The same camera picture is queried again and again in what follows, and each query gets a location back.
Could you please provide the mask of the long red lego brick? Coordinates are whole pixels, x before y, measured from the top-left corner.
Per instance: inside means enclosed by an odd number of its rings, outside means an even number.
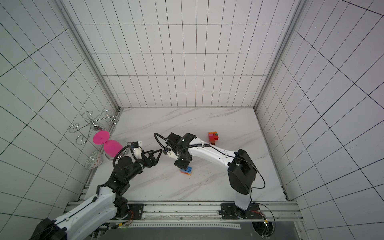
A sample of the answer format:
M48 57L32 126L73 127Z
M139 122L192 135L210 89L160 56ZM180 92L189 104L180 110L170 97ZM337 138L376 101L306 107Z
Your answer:
M209 140L215 140L215 142L216 142L219 140L219 136L214 136L214 138L209 138Z

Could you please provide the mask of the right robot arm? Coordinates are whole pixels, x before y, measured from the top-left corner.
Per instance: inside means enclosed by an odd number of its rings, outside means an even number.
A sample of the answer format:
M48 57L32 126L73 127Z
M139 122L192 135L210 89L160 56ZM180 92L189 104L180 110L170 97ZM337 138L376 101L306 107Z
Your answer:
M228 173L230 186L235 191L235 207L246 212L251 204L251 188L258 173L248 153L242 149L228 151L211 145L197 136L170 133L166 138L165 155L175 159L174 165L187 170L194 157L213 163Z

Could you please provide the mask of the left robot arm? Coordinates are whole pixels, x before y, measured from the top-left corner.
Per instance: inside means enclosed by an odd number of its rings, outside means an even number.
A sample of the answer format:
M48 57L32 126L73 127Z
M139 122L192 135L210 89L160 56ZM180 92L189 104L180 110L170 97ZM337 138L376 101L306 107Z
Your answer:
M50 220L42 220L35 228L31 240L83 240L108 220L125 219L131 212L123 194L130 181L159 162L162 150L141 153L132 161L124 156L113 160L113 171L106 183L98 185L94 196L67 212Z

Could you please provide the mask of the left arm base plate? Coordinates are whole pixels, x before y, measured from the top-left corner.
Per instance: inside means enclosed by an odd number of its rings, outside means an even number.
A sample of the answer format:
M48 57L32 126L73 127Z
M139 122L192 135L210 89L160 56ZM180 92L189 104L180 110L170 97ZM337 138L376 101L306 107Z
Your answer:
M117 220L141 220L144 212L144 204L124 204L119 207L115 218Z

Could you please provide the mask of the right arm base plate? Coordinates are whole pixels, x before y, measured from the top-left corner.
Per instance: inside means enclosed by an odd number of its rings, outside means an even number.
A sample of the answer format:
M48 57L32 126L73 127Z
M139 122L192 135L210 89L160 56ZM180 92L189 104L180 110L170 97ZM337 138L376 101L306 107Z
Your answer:
M221 204L219 215L224 220L260 220L262 214L258 204L251 203L247 210L242 210L234 203Z

